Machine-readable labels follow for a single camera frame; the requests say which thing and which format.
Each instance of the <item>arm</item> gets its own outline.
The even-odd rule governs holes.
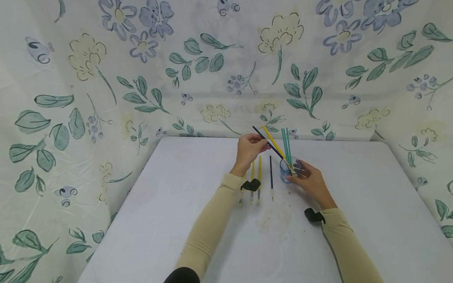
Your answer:
[[[164,283],[200,283],[222,239],[234,205],[241,198],[241,185],[250,164],[269,149],[267,141],[256,134],[239,138],[236,163],[223,177],[220,187],[207,203],[192,227],[176,264]]]
[[[222,239],[234,205],[241,198],[244,178],[226,174],[190,231],[176,268],[189,267],[203,279]]]
[[[288,177],[302,187],[321,206],[324,216],[323,232],[329,241],[344,283],[383,283],[379,272],[363,249],[343,212],[338,209],[319,169],[302,161],[304,175]]]
[[[344,283],[383,283],[370,257],[363,249],[356,234],[338,208],[324,209],[323,232],[337,258]]]

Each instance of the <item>floral curtain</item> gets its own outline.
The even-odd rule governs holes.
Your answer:
[[[253,125],[386,143],[453,239],[452,9],[4,1],[0,283],[76,282],[160,139]]]

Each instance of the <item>blue flower print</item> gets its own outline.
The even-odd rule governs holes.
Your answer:
[[[139,20],[145,27],[149,27],[149,35],[151,37],[156,37],[159,34],[161,38],[164,38],[165,34],[173,34],[173,29],[168,25],[168,21],[173,15],[174,13],[168,2],[160,2],[159,16],[157,0],[147,0],[146,7],[140,9]]]
[[[354,4],[352,1],[360,0],[321,0],[316,6],[318,15],[324,14],[324,25],[330,27],[337,21],[338,13],[345,19],[348,19],[354,13]]]
[[[137,15],[134,6],[121,7],[121,0],[99,0],[99,7],[105,13],[102,16],[102,25],[106,30],[114,30],[122,41],[126,41],[126,31],[136,32],[134,24],[129,20]]]
[[[330,46],[330,55],[335,55],[338,52],[338,49],[342,53],[348,53],[352,48],[352,43],[357,42],[362,39],[361,34],[354,34],[360,26],[360,20],[356,19],[349,26],[345,20],[341,20],[336,25],[337,34],[327,37],[323,41],[324,46]]]
[[[133,57],[140,57],[143,63],[146,63],[149,58],[156,57],[156,48],[159,43],[155,40],[148,40],[148,33],[143,31],[140,35],[140,38],[135,34],[130,35],[130,42],[132,42],[136,47],[132,48],[129,51],[129,54]]]
[[[397,26],[401,23],[400,12],[419,0],[366,0],[363,15],[368,17],[360,27],[366,30],[373,25],[374,31],[382,31],[384,27]]]

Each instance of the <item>white table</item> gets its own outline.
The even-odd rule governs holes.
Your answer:
[[[199,213],[234,164],[236,143],[163,138],[79,282],[163,282]],[[281,140],[277,143],[283,148]],[[321,169],[385,282],[451,282],[453,248],[386,145],[291,140],[291,151]],[[262,154],[261,204],[255,193],[250,205],[250,192],[244,193],[244,205],[234,210],[203,282],[341,282],[321,228],[304,216],[316,205],[281,182],[277,158],[271,150]]]

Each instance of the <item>long sleeve shirt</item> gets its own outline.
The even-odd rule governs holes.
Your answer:
[[[241,198],[246,180],[226,174],[214,196],[204,207],[188,236],[175,270],[164,283],[200,283],[227,227],[231,212]],[[373,262],[362,248],[343,212],[321,211],[323,232],[337,258],[344,283],[383,283]]]

